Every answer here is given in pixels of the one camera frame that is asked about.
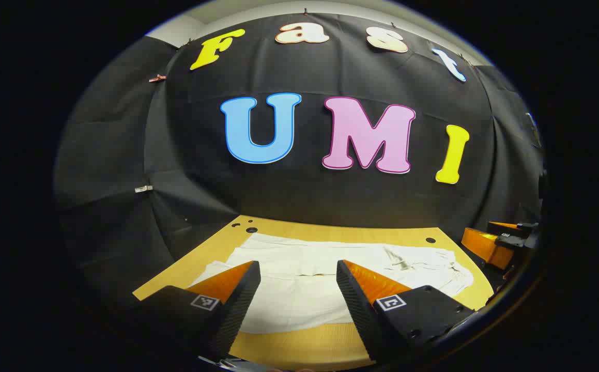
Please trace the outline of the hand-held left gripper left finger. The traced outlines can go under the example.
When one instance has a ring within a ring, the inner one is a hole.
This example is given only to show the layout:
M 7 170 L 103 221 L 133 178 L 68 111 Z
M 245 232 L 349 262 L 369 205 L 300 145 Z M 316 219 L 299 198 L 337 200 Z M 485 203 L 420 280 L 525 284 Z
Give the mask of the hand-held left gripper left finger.
M 186 289 L 167 285 L 141 301 L 137 326 L 174 359 L 226 358 L 260 285 L 248 261 Z

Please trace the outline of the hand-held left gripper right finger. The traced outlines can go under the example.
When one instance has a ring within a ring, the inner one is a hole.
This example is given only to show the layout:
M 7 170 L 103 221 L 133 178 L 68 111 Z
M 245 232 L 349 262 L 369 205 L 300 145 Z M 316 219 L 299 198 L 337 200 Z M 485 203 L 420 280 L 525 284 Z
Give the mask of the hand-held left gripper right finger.
M 435 287 L 410 288 L 349 260 L 337 262 L 336 281 L 374 362 L 424 351 L 474 314 Z

